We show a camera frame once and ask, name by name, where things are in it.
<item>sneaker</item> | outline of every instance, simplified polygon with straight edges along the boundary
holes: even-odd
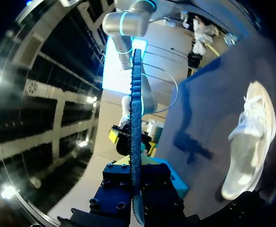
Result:
[[[257,81],[250,83],[244,100],[244,112],[240,114],[238,126],[228,137],[231,163],[221,190],[227,200],[256,188],[276,135],[276,115],[266,89]]]

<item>blue foam pad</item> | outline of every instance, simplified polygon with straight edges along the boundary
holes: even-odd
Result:
[[[141,102],[141,50],[136,49],[133,59],[132,71],[132,100],[130,104],[130,164],[133,184],[133,211],[140,224],[143,224],[143,212],[141,212],[141,131],[142,131],[142,102]]]

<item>screw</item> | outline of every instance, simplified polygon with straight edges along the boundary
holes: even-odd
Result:
[[[181,205],[183,205],[183,203],[184,203],[183,199],[177,199],[177,200],[175,200],[175,202],[174,202],[174,204],[175,204],[176,206],[181,206]]]
[[[165,182],[164,182],[164,186],[165,186],[165,187],[169,187],[169,186],[171,186],[171,185],[172,185],[171,180],[168,180],[168,181],[165,181]]]
[[[117,209],[118,209],[118,210],[124,210],[125,207],[126,207],[126,205],[125,205],[125,203],[123,203],[123,202],[120,202],[120,203],[117,204]]]
[[[97,200],[97,199],[95,199],[95,198],[90,199],[90,200],[89,200],[89,204],[90,204],[90,206],[96,206],[96,205],[99,204],[99,200]]]
[[[126,181],[121,181],[121,182],[120,182],[120,185],[121,185],[121,186],[127,186],[128,183],[127,183]]]
[[[153,206],[151,204],[145,205],[144,208],[146,210],[152,210]]]
[[[230,204],[229,209],[230,209],[230,210],[232,210],[232,209],[234,209],[234,208],[235,208],[235,206],[236,206],[236,203],[235,203],[235,202],[233,202],[233,203],[231,203],[231,204]]]
[[[107,186],[109,183],[110,183],[110,181],[108,179],[103,179],[103,181],[102,181],[103,186]]]
[[[151,187],[152,185],[153,185],[153,183],[151,181],[145,182],[145,187],[146,188]]]

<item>bolt head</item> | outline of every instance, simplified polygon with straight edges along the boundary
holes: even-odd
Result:
[[[121,186],[127,186],[128,183],[127,183],[126,181],[121,181],[121,182],[120,182],[120,185],[121,185]]]
[[[90,206],[95,206],[95,205],[98,205],[99,204],[99,200],[93,198],[93,199],[90,199],[89,200],[89,204]]]
[[[110,181],[108,179],[103,179],[102,184],[109,184]]]
[[[181,206],[181,205],[183,205],[183,203],[184,203],[183,199],[177,199],[177,200],[175,200],[175,202],[174,202],[174,204],[175,204],[176,206]]]
[[[153,206],[151,204],[147,204],[144,206],[146,210],[152,210]]]
[[[117,209],[118,210],[124,210],[125,208],[126,208],[125,203],[120,202],[120,203],[117,204]]]

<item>white surface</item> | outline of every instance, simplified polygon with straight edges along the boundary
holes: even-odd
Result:
[[[57,216],[70,218],[71,208],[89,212],[89,200],[92,199],[103,179],[102,172],[111,159],[93,154],[82,178],[76,185],[48,212],[54,219]]]
[[[4,185],[2,192],[1,192],[1,197],[6,200],[10,200],[15,194],[17,190],[11,186],[11,185]]]
[[[86,141],[82,141],[79,143],[79,147],[86,147],[87,146],[87,142]]]
[[[135,49],[141,49],[142,59],[145,54],[147,41],[142,39],[133,39],[132,47],[133,54]],[[102,88],[112,91],[122,92],[125,94],[130,94],[130,88],[132,82],[132,70],[123,70],[121,62],[119,60],[119,54],[116,50],[114,41],[111,37],[107,40],[106,52],[105,52],[105,62],[103,70],[103,82]]]
[[[61,2],[61,4],[64,7],[69,7],[69,6],[72,6],[72,5],[76,4],[80,0],[59,0],[59,1]]]
[[[203,44],[199,40],[196,40],[196,43],[193,47],[193,53],[200,54],[203,56],[205,54],[205,51],[206,51],[206,49],[203,46]]]
[[[41,187],[41,185],[42,185],[42,183],[41,183],[41,181],[39,180],[39,179],[37,179],[36,177],[31,177],[30,179],[29,179],[29,181],[33,184],[33,186],[35,187],[35,188],[40,188]]]
[[[203,43],[211,44],[213,42],[213,38],[205,33],[206,26],[200,24],[196,19],[193,20],[193,23],[194,23],[195,39]]]

